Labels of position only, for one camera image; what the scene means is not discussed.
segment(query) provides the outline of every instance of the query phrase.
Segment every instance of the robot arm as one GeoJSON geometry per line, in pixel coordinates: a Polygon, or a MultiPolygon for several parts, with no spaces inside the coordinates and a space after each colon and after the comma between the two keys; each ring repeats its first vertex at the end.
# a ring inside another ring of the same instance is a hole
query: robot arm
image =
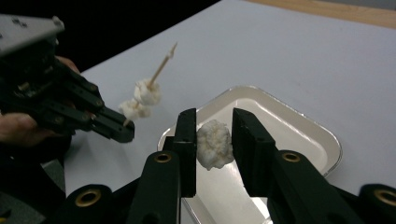
{"type": "Polygon", "coordinates": [[[22,112],[60,134],[95,131],[121,143],[134,138],[134,124],[105,106],[98,87],[55,57],[53,20],[0,15],[0,109],[22,112]]]}
{"type": "MultiPolygon", "coordinates": [[[[115,192],[77,189],[49,223],[180,223],[180,198],[196,193],[195,111],[180,113],[175,136],[147,158],[139,178],[115,192]]],[[[396,223],[396,189],[369,184],[359,196],[337,189],[301,153],[278,150],[249,111],[233,110],[232,137],[244,187],[250,197],[268,199],[273,223],[396,223]]]]}

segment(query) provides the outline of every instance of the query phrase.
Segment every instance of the human hand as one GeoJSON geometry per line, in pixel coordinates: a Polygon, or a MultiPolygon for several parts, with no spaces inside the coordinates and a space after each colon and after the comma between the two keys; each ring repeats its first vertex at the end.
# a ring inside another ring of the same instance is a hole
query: human hand
{"type": "Polygon", "coordinates": [[[75,73],[79,74],[79,70],[76,67],[76,65],[68,58],[64,58],[61,56],[55,56],[61,63],[64,63],[65,65],[69,66],[71,70],[73,70],[75,73]]]}
{"type": "Polygon", "coordinates": [[[56,135],[51,130],[38,127],[35,120],[27,114],[0,115],[1,143],[17,147],[32,147],[45,138],[56,135]]]}

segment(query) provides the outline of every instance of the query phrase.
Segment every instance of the skewer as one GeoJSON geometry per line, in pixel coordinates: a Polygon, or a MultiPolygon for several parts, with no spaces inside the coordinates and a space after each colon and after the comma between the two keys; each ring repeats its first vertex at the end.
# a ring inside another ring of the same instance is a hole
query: skewer
{"type": "Polygon", "coordinates": [[[172,49],[169,51],[169,53],[166,54],[165,58],[163,58],[163,62],[160,64],[160,66],[158,67],[158,69],[155,72],[154,76],[151,78],[151,80],[148,83],[148,89],[151,89],[152,84],[154,83],[154,81],[158,77],[158,75],[161,73],[161,71],[163,70],[163,68],[165,67],[166,63],[169,61],[169,59],[173,58],[176,46],[177,46],[177,42],[172,47],[172,49]]]}
{"type": "MultiPolygon", "coordinates": [[[[161,71],[163,70],[163,68],[165,67],[166,63],[169,61],[169,59],[173,58],[174,53],[175,53],[175,49],[177,46],[177,42],[176,44],[171,48],[171,50],[169,51],[168,54],[166,54],[165,58],[163,58],[163,62],[160,64],[160,66],[158,67],[157,71],[155,72],[154,76],[152,76],[151,80],[149,81],[147,87],[149,90],[151,90],[151,86],[154,84],[155,79],[157,79],[158,75],[161,73],[161,71]]],[[[136,105],[134,105],[134,108],[138,108],[139,107],[139,102],[136,102],[136,105]]],[[[123,122],[123,127],[126,127],[129,123],[129,119],[126,119],[123,122]]]]}

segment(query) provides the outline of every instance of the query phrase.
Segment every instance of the screw hole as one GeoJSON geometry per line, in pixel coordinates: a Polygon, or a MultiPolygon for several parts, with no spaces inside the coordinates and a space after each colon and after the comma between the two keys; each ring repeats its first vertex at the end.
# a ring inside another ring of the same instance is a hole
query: screw hole
{"type": "Polygon", "coordinates": [[[76,205],[78,207],[88,207],[99,201],[102,193],[99,189],[87,189],[80,193],[76,198],[76,205]]]}
{"type": "Polygon", "coordinates": [[[375,197],[388,205],[396,206],[396,193],[386,189],[376,189],[374,191],[375,197]]]}
{"type": "Polygon", "coordinates": [[[168,162],[171,159],[172,159],[171,155],[168,155],[168,154],[165,154],[165,153],[160,154],[160,155],[158,155],[158,156],[156,156],[154,158],[154,160],[157,161],[157,162],[168,162]]]}
{"type": "Polygon", "coordinates": [[[300,157],[297,154],[291,153],[291,152],[286,152],[282,154],[282,158],[285,161],[291,161],[291,162],[298,162],[300,161],[300,157]]]}

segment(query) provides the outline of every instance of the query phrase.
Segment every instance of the cauliflower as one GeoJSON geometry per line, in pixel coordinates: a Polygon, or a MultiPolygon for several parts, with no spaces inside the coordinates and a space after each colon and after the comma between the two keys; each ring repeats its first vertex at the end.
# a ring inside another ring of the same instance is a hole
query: cauliflower
{"type": "Polygon", "coordinates": [[[233,161],[231,135],[224,123],[212,119],[198,130],[197,159],[208,171],[233,161]]]}

